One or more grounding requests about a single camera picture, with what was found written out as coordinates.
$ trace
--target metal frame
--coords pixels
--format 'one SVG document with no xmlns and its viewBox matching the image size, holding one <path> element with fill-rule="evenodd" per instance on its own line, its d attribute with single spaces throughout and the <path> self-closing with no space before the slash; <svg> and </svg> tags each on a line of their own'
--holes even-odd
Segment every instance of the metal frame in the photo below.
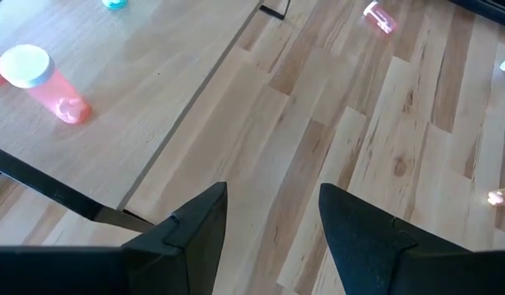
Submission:
<svg viewBox="0 0 505 295">
<path fill-rule="evenodd" d="M 285 20 L 285 17 L 287 16 L 287 11 L 289 11 L 289 4 L 291 4 L 291 0 L 287 0 L 287 6 L 285 7 L 284 14 L 281 14 L 281 13 L 277 12 L 276 10 L 269 8 L 265 5 L 260 6 L 260 11 L 263 11 L 267 15 L 273 16 L 279 20 Z"/>
<path fill-rule="evenodd" d="M 84 218 L 126 229 L 145 232 L 154 225 L 145 219 L 94 201 L 77 190 L 46 175 L 0 149 L 0 173 L 60 203 Z"/>
</svg>

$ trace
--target wooden table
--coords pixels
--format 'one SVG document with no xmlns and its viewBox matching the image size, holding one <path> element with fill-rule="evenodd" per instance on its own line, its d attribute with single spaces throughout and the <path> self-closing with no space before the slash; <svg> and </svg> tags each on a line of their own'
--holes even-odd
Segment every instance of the wooden table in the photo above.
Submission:
<svg viewBox="0 0 505 295">
<path fill-rule="evenodd" d="M 2 0 L 0 54 L 45 48 L 93 117 L 67 125 L 1 87 L 0 171 L 91 219 L 99 212 L 76 199 L 122 210 L 261 2 L 131 0 L 109 11 L 100 0 Z"/>
</svg>

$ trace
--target teal object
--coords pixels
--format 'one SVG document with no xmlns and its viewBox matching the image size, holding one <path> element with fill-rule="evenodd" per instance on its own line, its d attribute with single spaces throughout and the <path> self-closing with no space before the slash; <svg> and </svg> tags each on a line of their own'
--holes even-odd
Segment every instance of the teal object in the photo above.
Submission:
<svg viewBox="0 0 505 295">
<path fill-rule="evenodd" d="M 127 5 L 128 0 L 102 0 L 103 5 L 110 10 L 118 10 Z"/>
</svg>

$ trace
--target wooden floor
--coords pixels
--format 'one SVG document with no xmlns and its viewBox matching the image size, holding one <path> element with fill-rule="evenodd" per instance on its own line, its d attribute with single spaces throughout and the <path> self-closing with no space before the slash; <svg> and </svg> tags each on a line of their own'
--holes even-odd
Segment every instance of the wooden floor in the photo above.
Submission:
<svg viewBox="0 0 505 295">
<path fill-rule="evenodd" d="M 390 38 L 363 1 L 257 13 L 130 199 L 159 222 L 229 183 L 215 294 L 342 292 L 322 182 L 471 250 L 505 249 L 505 207 L 486 202 L 505 187 L 505 28 L 442 0 L 380 2 L 400 25 Z M 0 244 L 135 235 L 0 179 Z"/>
</svg>

